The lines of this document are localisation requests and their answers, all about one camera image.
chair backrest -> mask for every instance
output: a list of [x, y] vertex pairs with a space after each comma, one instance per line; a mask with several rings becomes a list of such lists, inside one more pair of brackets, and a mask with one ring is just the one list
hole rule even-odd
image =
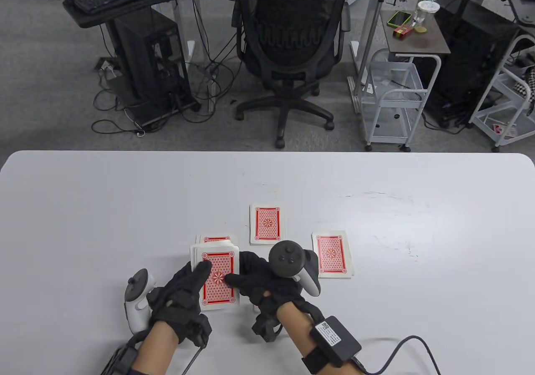
[[247, 48], [260, 63], [262, 79], [275, 71], [305, 73], [313, 81], [319, 61], [334, 54], [345, 0], [238, 1]]

deck of cards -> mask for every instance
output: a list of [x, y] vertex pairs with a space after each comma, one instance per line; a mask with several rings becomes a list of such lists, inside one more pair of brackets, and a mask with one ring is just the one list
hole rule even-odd
[[318, 255], [320, 278], [345, 278], [354, 275], [347, 234], [343, 230], [312, 233], [314, 252]]
[[230, 235], [197, 237], [189, 249], [191, 269], [201, 261], [211, 261], [212, 271], [199, 293], [201, 311], [237, 307], [239, 291], [225, 283], [227, 274], [239, 274], [239, 248]]
[[251, 204], [251, 244], [276, 244], [286, 237], [284, 211], [276, 204]]

card stack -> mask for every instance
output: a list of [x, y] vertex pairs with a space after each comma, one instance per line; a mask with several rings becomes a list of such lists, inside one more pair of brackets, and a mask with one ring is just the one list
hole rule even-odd
[[211, 261], [212, 271], [199, 293], [201, 311], [237, 307], [239, 291], [225, 283], [226, 274], [239, 274], [239, 248], [233, 236], [199, 235], [189, 248], [191, 269], [201, 261]]

chair armrest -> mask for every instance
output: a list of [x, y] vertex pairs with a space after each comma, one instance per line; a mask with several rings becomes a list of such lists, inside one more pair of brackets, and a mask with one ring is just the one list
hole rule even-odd
[[351, 30], [351, 16], [349, 14], [349, 3], [344, 2], [344, 7], [342, 8], [342, 15], [340, 17], [340, 31], [347, 33]]

smartphone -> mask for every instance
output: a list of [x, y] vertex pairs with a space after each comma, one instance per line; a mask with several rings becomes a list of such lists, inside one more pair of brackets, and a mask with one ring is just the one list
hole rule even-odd
[[401, 10], [398, 10], [394, 16], [392, 16], [387, 24], [390, 27], [398, 28], [399, 26], [402, 26], [403, 24], [407, 24], [409, 20], [413, 18], [413, 15], [411, 13], [402, 12]]

